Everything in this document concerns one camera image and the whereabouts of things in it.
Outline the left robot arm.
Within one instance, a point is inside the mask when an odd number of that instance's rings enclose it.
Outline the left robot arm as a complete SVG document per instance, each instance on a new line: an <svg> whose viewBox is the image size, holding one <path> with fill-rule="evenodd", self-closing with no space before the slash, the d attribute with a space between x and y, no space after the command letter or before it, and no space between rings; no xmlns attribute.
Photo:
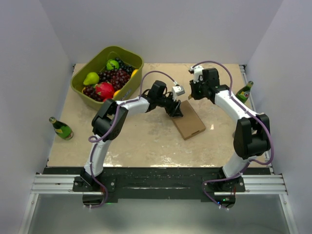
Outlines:
<svg viewBox="0 0 312 234"><path fill-rule="evenodd" d="M178 96L185 94L184 88L174 82L170 92L166 92L164 82L157 80L150 89L138 97L126 101L108 99L92 120L93 135L89 137L92 149L83 171L80 174L84 186L96 191L101 186L99 176L103 172L103 163L112 141L120 134L127 117L148 113L156 107L164 108L170 117L183 117Z"/></svg>

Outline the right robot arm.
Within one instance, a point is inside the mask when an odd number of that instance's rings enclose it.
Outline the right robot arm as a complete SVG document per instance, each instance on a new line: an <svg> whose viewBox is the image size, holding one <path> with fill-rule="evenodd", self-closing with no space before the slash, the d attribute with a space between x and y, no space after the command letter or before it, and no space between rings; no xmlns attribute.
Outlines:
<svg viewBox="0 0 312 234"><path fill-rule="evenodd" d="M199 65L190 68L189 73L194 76L190 80L189 98L207 98L236 123L234 154L222 167L223 176L217 179L218 188L227 192L234 186L234 178L239 177L251 161L271 149L267 136L270 120L266 114L258 114L242 104L228 85L221 85L217 69Z"/></svg>

